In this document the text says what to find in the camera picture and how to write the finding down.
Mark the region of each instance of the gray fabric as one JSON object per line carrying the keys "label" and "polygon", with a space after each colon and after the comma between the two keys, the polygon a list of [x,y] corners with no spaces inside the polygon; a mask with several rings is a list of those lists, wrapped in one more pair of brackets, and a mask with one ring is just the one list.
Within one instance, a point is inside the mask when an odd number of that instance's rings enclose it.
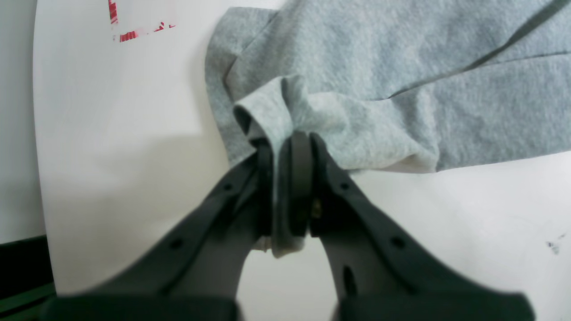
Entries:
{"label": "gray fabric", "polygon": [[206,57],[230,162],[253,152],[248,130],[275,151],[294,129],[317,132],[347,169],[434,172],[570,150],[568,2],[230,9]]}

